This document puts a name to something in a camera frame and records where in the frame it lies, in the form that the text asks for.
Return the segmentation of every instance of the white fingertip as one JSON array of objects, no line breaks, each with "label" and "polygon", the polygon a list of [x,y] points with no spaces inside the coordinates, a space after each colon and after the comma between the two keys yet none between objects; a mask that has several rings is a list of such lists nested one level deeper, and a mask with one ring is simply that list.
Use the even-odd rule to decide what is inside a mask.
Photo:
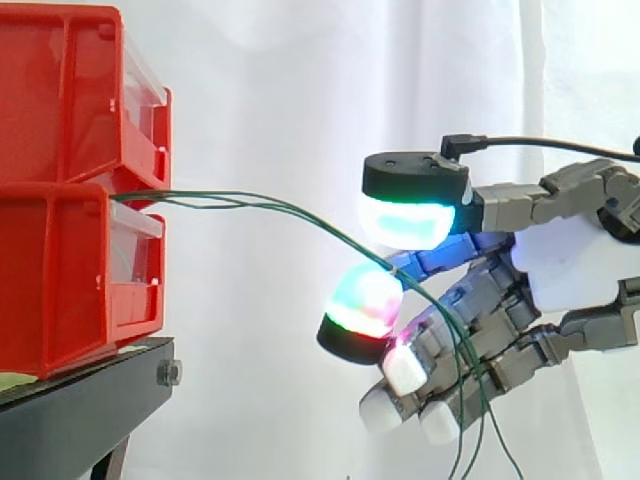
[{"label": "white fingertip", "polygon": [[420,414],[420,425],[432,445],[446,445],[460,436],[460,426],[445,402],[428,404]]},{"label": "white fingertip", "polygon": [[402,424],[402,417],[387,392],[382,389],[370,390],[360,400],[360,418],[366,429],[373,434],[389,432]]},{"label": "white fingertip", "polygon": [[387,353],[382,362],[382,371],[400,397],[415,392],[428,380],[424,367],[406,345],[399,345]]}]

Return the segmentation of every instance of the robotic hand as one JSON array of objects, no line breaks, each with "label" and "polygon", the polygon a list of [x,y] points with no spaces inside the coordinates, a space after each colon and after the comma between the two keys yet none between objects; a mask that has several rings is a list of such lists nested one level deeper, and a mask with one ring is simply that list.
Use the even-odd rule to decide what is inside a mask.
[{"label": "robotic hand", "polygon": [[[403,249],[388,260],[418,282],[469,263],[440,302],[466,330],[492,400],[571,351],[638,343],[640,181],[599,158],[538,185],[472,188],[458,159],[478,138],[486,140],[465,136],[455,144],[456,136],[452,146],[445,137],[439,154],[367,158],[363,218],[381,243]],[[418,415],[432,443],[451,442],[484,412],[478,379],[468,357],[456,365],[459,339],[434,306],[393,333],[406,290],[394,280],[375,268],[348,273],[318,341],[349,361],[379,365],[383,379],[360,402],[369,430],[384,432]],[[532,327],[541,313],[567,310],[559,325]]]}]

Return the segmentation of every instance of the white backdrop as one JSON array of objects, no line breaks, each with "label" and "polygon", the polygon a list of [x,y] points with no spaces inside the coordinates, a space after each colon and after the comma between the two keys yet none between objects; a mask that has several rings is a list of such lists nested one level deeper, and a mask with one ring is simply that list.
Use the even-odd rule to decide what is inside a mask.
[{"label": "white backdrop", "polygon": [[[543,132],[545,18],[521,3],[113,2],[174,92],[175,188],[273,194],[359,237],[367,154],[434,149],[445,133]],[[509,149],[469,162],[476,185],[537,181],[545,167]],[[185,375],[133,435],[126,480],[445,478],[455,445],[429,446],[415,422],[369,437],[357,404],[378,374],[315,345],[355,254],[277,214],[163,213],[163,333]],[[601,478],[570,364],[494,408],[526,478]],[[471,478],[514,478],[493,435]]]}]

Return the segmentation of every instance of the screw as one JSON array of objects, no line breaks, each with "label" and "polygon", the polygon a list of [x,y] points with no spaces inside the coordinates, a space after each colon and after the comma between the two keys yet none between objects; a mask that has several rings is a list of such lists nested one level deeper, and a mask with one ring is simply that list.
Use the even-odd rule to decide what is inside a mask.
[{"label": "screw", "polygon": [[158,385],[176,387],[182,381],[182,362],[180,360],[162,360],[158,365]]}]

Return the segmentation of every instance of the led light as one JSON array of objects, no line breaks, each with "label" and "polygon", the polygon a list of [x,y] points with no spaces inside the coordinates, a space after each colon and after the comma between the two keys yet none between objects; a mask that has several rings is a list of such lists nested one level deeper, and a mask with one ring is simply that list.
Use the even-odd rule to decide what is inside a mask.
[{"label": "led light", "polygon": [[361,196],[360,220],[371,237],[400,250],[432,250],[449,235],[455,207],[437,203],[392,203]]},{"label": "led light", "polygon": [[402,297],[400,281],[370,262],[352,268],[342,277],[326,313],[345,330],[384,338],[393,330]]}]

